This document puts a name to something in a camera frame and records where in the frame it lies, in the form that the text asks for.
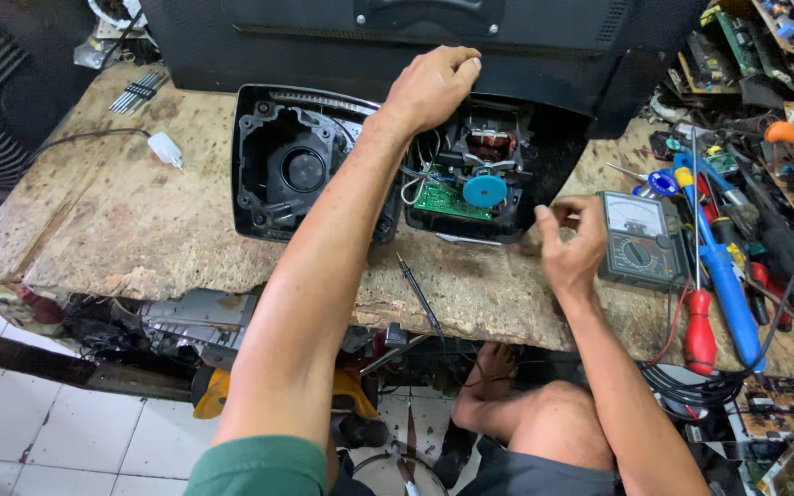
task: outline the green circuit board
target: green circuit board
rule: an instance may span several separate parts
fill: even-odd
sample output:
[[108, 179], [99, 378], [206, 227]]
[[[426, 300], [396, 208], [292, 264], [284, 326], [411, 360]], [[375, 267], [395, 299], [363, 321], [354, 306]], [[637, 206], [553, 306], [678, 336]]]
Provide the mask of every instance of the green circuit board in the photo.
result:
[[449, 187], [429, 180], [422, 186], [422, 194], [413, 205], [416, 209], [452, 214], [471, 219], [492, 220], [491, 209], [480, 209], [469, 205], [461, 197], [461, 185], [451, 183]]

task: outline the multimeter dial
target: multimeter dial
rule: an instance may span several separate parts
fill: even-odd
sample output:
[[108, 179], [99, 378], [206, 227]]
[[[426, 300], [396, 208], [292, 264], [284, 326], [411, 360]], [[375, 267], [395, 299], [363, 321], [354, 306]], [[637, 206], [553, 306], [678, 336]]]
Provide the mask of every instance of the multimeter dial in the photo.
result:
[[645, 246], [630, 239], [623, 240], [618, 253], [627, 263], [638, 269], [647, 268], [655, 262]]

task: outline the leg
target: leg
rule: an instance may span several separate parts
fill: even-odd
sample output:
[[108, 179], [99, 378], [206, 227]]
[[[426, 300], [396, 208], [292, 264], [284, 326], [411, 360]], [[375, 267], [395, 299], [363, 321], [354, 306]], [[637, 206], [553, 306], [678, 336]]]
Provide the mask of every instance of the leg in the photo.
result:
[[459, 427], [507, 442], [511, 451], [579, 467], [615, 468], [590, 393], [558, 380], [512, 396], [509, 381], [503, 380], [514, 368], [506, 345], [485, 344], [478, 363], [453, 408]]

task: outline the right hand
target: right hand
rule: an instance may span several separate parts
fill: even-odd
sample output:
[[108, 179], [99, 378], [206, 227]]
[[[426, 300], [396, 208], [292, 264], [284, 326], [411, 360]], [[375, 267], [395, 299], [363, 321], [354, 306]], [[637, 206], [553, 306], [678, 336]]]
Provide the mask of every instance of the right hand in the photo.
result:
[[[579, 219], [569, 217], [573, 214]], [[593, 301], [593, 279], [608, 242], [601, 197], [561, 197], [549, 209], [543, 205], [535, 207], [535, 217], [544, 241], [542, 265], [557, 299], [561, 304], [578, 299]], [[578, 236], [563, 242], [559, 238], [560, 226], [578, 231]]]
[[415, 135], [443, 124], [470, 95], [480, 75], [480, 52], [439, 47], [417, 56], [403, 69], [379, 113]]

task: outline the workbench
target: workbench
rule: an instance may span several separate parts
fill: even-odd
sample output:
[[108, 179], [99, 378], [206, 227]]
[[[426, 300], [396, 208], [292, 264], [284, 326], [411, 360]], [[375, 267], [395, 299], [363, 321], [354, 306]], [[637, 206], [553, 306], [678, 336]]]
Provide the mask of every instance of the workbench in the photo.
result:
[[[230, 158], [236, 97], [182, 91], [172, 83], [133, 115], [108, 106], [148, 68], [117, 64], [101, 74], [52, 139], [110, 128], [166, 131], [184, 170], [164, 164], [139, 135], [115, 134], [44, 152], [0, 208], [0, 281], [52, 293], [179, 299], [194, 287], [247, 292], [272, 273], [285, 244], [241, 237], [231, 208]], [[639, 153], [662, 125], [634, 119], [617, 141], [590, 141], [560, 195], [629, 192], [635, 183], [604, 162], [649, 172], [664, 163]], [[571, 232], [563, 230], [564, 236]], [[576, 350], [547, 278], [540, 237], [491, 246], [447, 242], [401, 223], [394, 240], [369, 248], [351, 321], [431, 332], [397, 263], [399, 252], [430, 300], [444, 333], [470, 339]], [[608, 320], [635, 359], [666, 339], [666, 296], [596, 282]], [[739, 370], [712, 305], [716, 366]], [[681, 365], [684, 317], [663, 362]], [[794, 377], [794, 329], [777, 333], [767, 373]]]

